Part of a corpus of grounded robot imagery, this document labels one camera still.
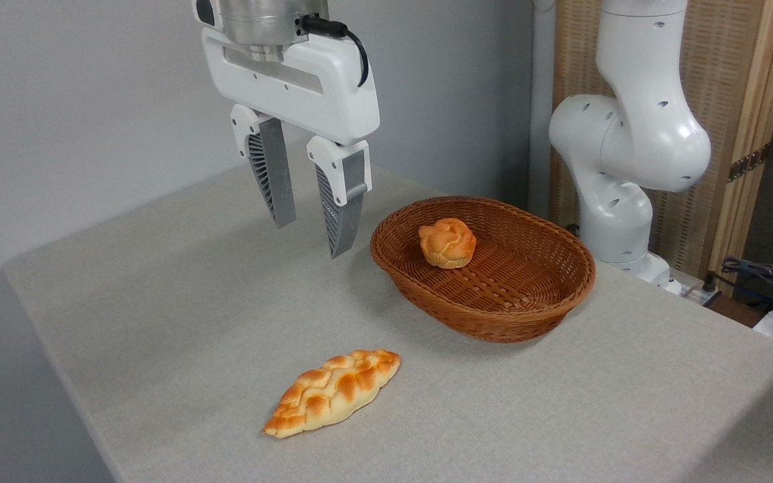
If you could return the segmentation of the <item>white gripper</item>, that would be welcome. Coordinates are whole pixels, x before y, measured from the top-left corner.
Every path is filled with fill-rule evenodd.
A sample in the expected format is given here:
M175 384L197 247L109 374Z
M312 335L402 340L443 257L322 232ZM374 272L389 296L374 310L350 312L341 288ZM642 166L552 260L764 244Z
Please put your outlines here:
M307 153L315 166L330 257L349 251L363 197L373 186L364 138L380 125L373 74L358 84L357 45L310 36L289 46L275 63L255 61L212 28L203 28L201 39L213 83L237 103L230 112L234 138L276 228L297 220L282 120L316 135Z

